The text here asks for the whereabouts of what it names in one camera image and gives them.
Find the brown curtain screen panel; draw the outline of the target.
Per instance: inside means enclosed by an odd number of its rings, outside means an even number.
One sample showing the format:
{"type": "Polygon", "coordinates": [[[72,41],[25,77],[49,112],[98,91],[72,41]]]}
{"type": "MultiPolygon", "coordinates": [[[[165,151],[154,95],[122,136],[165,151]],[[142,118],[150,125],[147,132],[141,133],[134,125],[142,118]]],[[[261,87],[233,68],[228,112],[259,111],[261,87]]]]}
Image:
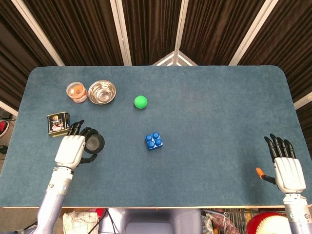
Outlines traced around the brown curtain screen panel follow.
{"type": "Polygon", "coordinates": [[[131,66],[122,0],[11,0],[58,66],[131,66]]]}
{"type": "Polygon", "coordinates": [[[152,65],[175,50],[182,0],[121,0],[131,64],[152,65]]]}
{"type": "Polygon", "coordinates": [[[278,0],[181,0],[171,65],[242,62],[278,0]]]}
{"type": "Polygon", "coordinates": [[[17,111],[31,71],[56,62],[11,0],[0,0],[0,101],[17,111]]]}
{"type": "Polygon", "coordinates": [[[312,92],[312,0],[278,0],[238,64],[278,66],[294,102],[312,92]]]}

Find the blue felt table mat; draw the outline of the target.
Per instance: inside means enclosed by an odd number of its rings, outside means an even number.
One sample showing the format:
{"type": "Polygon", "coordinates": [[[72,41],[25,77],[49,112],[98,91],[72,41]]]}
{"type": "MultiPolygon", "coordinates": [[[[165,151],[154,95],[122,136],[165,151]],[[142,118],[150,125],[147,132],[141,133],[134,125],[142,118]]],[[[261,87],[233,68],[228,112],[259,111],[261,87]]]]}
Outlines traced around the blue felt table mat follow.
{"type": "Polygon", "coordinates": [[[67,111],[105,139],[96,160],[75,171],[65,207],[279,206],[283,194],[264,137],[289,140],[312,204],[312,160],[283,71],[276,66],[49,66],[34,69],[0,173],[0,207],[37,207],[61,137],[47,116],[67,111]],[[104,105],[75,103],[66,88],[98,80],[116,87],[104,105]],[[134,100],[148,105],[137,109],[134,100]],[[161,148],[145,137],[158,132],[161,148]]]}

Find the red shoe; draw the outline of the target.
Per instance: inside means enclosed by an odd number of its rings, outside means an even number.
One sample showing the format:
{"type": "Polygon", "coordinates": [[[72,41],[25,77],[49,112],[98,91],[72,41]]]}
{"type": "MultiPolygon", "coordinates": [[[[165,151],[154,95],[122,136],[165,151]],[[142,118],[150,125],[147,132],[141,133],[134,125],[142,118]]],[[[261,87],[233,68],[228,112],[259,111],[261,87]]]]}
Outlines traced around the red shoe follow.
{"type": "Polygon", "coordinates": [[[9,122],[6,120],[0,121],[0,137],[4,136],[5,133],[8,131],[9,122]]]}

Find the stainless steel bowl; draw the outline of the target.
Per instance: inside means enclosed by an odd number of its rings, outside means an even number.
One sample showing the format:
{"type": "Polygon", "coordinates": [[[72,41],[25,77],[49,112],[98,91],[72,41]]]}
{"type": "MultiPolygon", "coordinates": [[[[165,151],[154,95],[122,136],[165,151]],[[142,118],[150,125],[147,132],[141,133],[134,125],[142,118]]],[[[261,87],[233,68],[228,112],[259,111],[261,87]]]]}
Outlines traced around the stainless steel bowl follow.
{"type": "Polygon", "coordinates": [[[88,90],[89,100],[98,105],[111,102],[116,96],[115,85],[108,80],[98,80],[94,82],[88,90]]]}

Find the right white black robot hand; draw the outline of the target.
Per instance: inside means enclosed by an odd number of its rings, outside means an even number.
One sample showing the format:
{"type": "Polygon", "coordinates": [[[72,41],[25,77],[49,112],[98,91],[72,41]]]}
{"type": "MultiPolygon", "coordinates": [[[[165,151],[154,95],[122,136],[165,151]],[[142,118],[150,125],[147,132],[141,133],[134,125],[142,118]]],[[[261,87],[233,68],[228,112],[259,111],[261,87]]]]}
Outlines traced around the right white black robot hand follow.
{"type": "Polygon", "coordinates": [[[273,134],[264,137],[274,165],[275,177],[266,175],[259,167],[256,172],[259,177],[285,194],[301,193],[306,189],[306,183],[300,161],[296,158],[293,145],[287,139],[281,139],[273,134]]]}

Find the black gold rectangular tin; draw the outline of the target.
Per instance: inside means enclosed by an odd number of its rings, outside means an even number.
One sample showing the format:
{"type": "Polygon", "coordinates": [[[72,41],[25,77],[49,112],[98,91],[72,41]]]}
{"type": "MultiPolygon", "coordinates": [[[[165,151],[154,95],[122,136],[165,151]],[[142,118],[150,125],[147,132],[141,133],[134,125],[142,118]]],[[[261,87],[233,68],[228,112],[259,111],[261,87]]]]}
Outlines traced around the black gold rectangular tin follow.
{"type": "Polygon", "coordinates": [[[48,135],[57,137],[68,134],[70,130],[70,115],[68,112],[59,112],[47,116],[48,135]]]}

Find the orange clear plastic jar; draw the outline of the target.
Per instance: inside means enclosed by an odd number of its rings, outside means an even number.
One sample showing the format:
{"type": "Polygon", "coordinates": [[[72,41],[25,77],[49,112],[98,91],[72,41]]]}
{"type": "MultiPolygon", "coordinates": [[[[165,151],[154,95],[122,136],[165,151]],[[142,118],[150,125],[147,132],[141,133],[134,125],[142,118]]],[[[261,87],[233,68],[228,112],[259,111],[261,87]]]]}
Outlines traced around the orange clear plastic jar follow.
{"type": "Polygon", "coordinates": [[[75,103],[83,103],[88,98],[88,92],[80,82],[72,82],[66,88],[67,95],[75,103]]]}

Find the green ball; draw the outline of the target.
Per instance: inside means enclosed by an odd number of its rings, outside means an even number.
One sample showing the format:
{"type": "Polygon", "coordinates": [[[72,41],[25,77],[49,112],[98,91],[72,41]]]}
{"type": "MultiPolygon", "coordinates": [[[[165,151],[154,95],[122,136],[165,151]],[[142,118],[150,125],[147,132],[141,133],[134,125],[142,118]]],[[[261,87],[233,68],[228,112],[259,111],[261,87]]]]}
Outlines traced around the green ball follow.
{"type": "Polygon", "coordinates": [[[137,109],[145,109],[148,105],[148,100],[145,96],[137,96],[134,100],[134,106],[137,109]]]}

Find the lavender robot torso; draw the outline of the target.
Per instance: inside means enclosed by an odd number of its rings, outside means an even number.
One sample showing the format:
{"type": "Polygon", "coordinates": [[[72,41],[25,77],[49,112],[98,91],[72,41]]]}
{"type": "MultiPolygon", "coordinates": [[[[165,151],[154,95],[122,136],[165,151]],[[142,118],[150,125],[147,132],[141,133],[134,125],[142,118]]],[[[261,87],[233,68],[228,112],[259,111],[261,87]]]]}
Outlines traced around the lavender robot torso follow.
{"type": "Polygon", "coordinates": [[[98,233],[203,234],[201,210],[109,208],[98,233]]]}

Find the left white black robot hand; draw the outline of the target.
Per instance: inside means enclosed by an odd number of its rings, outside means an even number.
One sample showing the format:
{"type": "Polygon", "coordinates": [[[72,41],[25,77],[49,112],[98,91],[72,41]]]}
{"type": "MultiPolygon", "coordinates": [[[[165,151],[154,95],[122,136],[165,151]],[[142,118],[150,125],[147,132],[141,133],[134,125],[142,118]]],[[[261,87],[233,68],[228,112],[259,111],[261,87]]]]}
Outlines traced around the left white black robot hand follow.
{"type": "Polygon", "coordinates": [[[81,130],[84,120],[75,122],[62,139],[55,163],[59,167],[67,167],[74,170],[80,164],[93,162],[104,146],[104,137],[91,127],[81,130]]]}

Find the blue building block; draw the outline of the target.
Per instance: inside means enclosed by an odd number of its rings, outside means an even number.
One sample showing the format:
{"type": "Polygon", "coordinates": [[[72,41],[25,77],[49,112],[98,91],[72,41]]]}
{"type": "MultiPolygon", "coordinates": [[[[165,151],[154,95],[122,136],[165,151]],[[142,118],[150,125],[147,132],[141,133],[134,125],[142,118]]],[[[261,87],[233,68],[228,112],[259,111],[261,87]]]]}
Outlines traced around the blue building block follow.
{"type": "Polygon", "coordinates": [[[161,148],[163,146],[162,139],[158,132],[154,132],[152,134],[147,135],[145,137],[145,142],[150,151],[161,148]]]}

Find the white checked bag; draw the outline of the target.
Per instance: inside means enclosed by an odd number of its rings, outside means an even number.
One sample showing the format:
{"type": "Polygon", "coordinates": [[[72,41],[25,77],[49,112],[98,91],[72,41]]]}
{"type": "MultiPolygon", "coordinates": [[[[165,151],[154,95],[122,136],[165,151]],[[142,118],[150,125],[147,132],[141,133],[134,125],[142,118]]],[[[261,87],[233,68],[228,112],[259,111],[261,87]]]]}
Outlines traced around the white checked bag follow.
{"type": "Polygon", "coordinates": [[[62,217],[64,234],[98,234],[96,212],[65,213],[62,217]]]}

